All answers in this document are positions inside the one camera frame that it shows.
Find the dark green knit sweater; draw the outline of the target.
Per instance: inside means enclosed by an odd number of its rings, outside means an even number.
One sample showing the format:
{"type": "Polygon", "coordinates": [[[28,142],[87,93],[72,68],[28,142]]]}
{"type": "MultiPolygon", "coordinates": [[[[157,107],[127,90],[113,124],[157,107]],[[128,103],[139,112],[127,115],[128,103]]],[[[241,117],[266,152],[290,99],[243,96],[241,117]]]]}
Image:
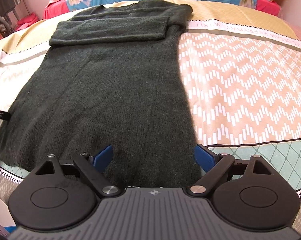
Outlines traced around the dark green knit sweater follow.
{"type": "Polygon", "coordinates": [[[183,187],[200,178],[178,61],[192,7],[144,0],[60,22],[0,126],[0,160],[31,171],[111,145],[117,186],[183,187]]]}

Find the red clothes pile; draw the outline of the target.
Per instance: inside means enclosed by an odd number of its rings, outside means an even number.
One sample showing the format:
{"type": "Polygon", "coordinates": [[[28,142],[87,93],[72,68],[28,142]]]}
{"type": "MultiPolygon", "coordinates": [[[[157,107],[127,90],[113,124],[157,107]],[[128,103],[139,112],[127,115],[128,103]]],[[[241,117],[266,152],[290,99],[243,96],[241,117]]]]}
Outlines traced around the red clothes pile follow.
{"type": "Polygon", "coordinates": [[[39,18],[37,16],[37,14],[35,12],[32,12],[31,14],[25,16],[24,18],[22,18],[21,20],[19,20],[17,22],[15,30],[19,31],[19,30],[26,29],[38,21],[39,21],[39,18]]]}

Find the yellow patterned bed cover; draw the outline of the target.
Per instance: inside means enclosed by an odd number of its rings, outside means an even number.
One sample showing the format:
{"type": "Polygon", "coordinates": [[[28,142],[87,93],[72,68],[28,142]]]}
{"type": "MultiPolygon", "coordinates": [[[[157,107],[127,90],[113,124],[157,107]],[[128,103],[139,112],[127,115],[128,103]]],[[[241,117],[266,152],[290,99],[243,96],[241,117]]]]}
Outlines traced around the yellow patterned bed cover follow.
{"type": "MultiPolygon", "coordinates": [[[[73,158],[48,154],[31,171],[0,160],[16,224],[7,239],[301,239],[301,38],[246,7],[161,1],[192,7],[178,44],[180,77],[196,146],[235,158],[227,182],[191,196],[205,174],[197,164],[200,178],[189,186],[112,183],[119,195],[98,196],[73,158]]],[[[1,111],[42,64],[57,25],[85,10],[0,40],[1,111]]]]}

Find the red bed sheet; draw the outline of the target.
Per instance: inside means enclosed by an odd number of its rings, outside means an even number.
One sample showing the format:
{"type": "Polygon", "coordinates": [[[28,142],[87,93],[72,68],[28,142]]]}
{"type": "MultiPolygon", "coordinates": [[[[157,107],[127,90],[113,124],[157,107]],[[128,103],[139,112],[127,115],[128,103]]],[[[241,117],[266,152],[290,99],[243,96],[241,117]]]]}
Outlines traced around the red bed sheet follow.
{"type": "MultiPolygon", "coordinates": [[[[255,9],[274,16],[278,16],[281,11],[281,7],[276,2],[271,2],[269,0],[257,0],[257,6],[255,9]]],[[[46,6],[44,10],[44,18],[50,19],[67,12],[71,12],[67,7],[67,0],[60,0],[46,6]]]]}

